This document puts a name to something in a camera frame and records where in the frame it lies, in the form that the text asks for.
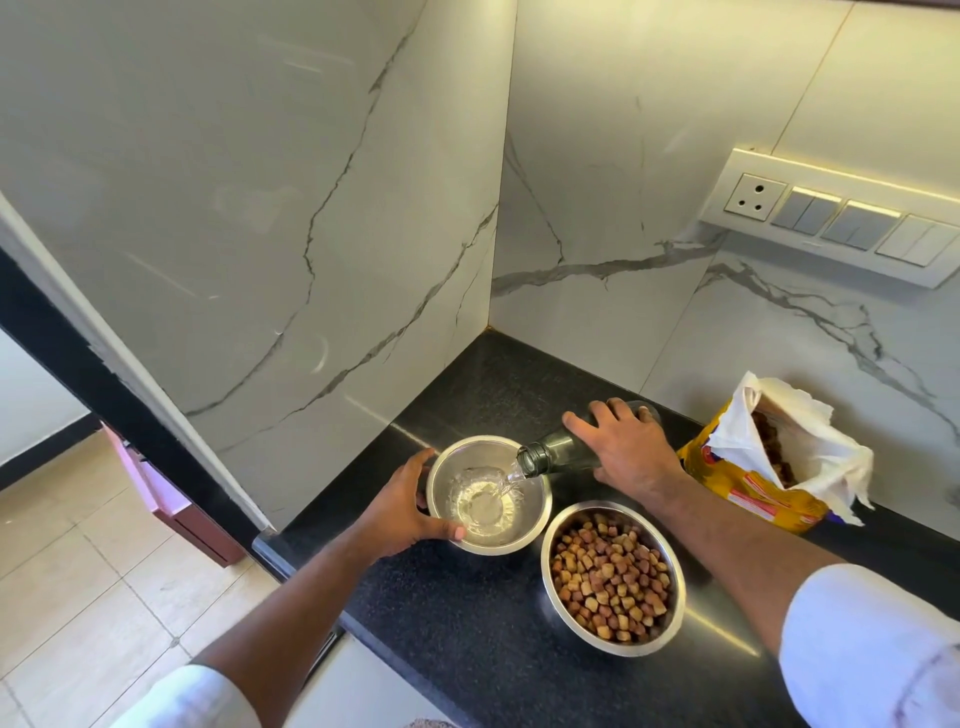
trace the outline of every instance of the water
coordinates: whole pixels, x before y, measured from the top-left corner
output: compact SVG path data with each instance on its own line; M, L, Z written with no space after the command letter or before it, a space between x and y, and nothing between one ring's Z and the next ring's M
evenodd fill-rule
M467 468L453 478L451 510L468 531L492 536L509 528L523 493L516 487L523 480L519 465L506 472L483 466Z

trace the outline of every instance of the stainless steel bowl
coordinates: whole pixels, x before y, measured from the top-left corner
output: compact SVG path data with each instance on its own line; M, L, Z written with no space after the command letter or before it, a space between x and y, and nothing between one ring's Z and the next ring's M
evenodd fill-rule
M648 643L621 644L601 640L587 629L581 627L570 616L560 597L557 595L557 589L553 583L553 574L550 572L551 553L557 541L563 535L563 532L574 523L580 524L589 521L596 513L603 513L611 522L625 522L640 526L643 535L640 542L648 548L655 548L662 554L663 561L669 567L670 586L667 591L671 593L670 612L668 622L664 625L663 631L658 637ZM643 518L636 511L631 510L619 503L613 503L608 500L587 500L583 503L575 503L569 508L557 514L557 517L547 526L543 534L543 547L540 552L540 572L543 577L543 587L546 589L547 597L553 606L557 616L564 624L573 630L584 642L591 644L597 649L609 652L611 655L620 657L642 657L662 649L664 645L670 642L684 621L684 608L686 606L686 583L684 582L684 573L680 568L680 562L677 561L677 555L673 552L670 544L652 523Z
M507 472L516 462L519 443L495 435L467 437L440 453L426 481L426 503L432 516L463 521L457 510L458 476L470 468L493 467ZM502 519L487 528L465 522L467 536L457 542L470 553L500 556L518 551L542 532L550 519L553 496L546 476L523 480L503 497Z

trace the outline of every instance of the hand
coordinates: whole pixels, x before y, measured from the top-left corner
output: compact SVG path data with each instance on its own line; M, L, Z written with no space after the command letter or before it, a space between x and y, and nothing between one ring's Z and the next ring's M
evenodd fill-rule
M375 561L393 556L422 539L462 541L467 531L459 523L434 519L417 510L417 481L429 470L431 448L421 450L396 469L389 482L367 506L353 528L372 548Z
M651 490L684 475L677 454L646 407L635 416L625 401L613 399L592 401L590 412L596 427L572 412L564 412L564 426L600 458L601 467L593 477L601 483L642 502Z

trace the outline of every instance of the food bowl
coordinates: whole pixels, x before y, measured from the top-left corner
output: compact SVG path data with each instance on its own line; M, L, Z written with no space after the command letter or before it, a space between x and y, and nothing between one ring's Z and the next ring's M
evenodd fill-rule
M667 565L666 573L670 577L670 586L666 591L670 595L668 603L668 613L665 616L665 622L662 625L660 634L646 643L618 643L602 640L592 634L586 627L580 626L574 618L567 612L564 604L561 602L554 585L554 574L550 570L550 564L553 558L554 547L561 539L567 529L574 525L581 525L590 521L596 514L603 514L610 523L619 525L636 525L641 531L639 543L648 548L655 548L660 552L660 560ZM569 508L557 514L557 517L547 526L543 534L543 546L540 552L540 572L543 577L543 587L546 590L547 599L553 610L550 612L550 618L553 621L555 616L559 617L563 624L573 631L577 637L587 644L597 649L608 652L611 655L620 657L642 657L662 649L670 640L674 638L680 630L680 625L684 620L684 608L686 605L686 583L684 582L684 573L681 570L677 555L673 552L670 544L652 523L643 518L636 511L631 510L618 503L607 500L588 500L583 503L576 503Z
M465 551L483 556L501 556L530 544L550 519L553 496L545 475L519 481L505 495L489 497L483 477L464 478L464 473L497 468L509 473L516 465L519 443L495 435L467 437L444 450L430 469L426 481L426 503L430 515L461 522L467 528L463 541L455 542ZM487 498L485 511L496 510L489 518L475 521L467 512L472 497Z

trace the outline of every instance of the granite countertop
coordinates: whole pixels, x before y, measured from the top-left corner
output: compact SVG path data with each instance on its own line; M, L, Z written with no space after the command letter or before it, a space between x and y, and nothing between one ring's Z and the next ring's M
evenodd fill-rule
M289 576L363 511L396 466L478 434L518 442L590 400L637 399L503 334L481 334L282 533L254 550ZM660 407L671 445L700 426ZM554 512L592 498L643 509L588 474L554 476ZM960 617L960 545L895 513L864 528L823 522L808 538ZM688 585L677 637L625 660L571 639L541 611L540 540L481 557L423 542L375 564L341 616L346 629L462 728L803 725L776 660L730 597L676 541Z

